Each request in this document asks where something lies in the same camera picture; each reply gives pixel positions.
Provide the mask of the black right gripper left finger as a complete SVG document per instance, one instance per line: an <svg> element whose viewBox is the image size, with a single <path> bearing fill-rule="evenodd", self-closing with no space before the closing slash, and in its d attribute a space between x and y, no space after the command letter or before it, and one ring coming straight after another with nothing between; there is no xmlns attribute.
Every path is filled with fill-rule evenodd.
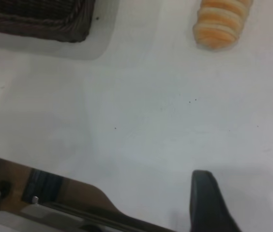
<svg viewBox="0 0 273 232"><path fill-rule="evenodd" d="M241 231L209 171L195 170L192 173L189 213L192 232Z"/></svg>

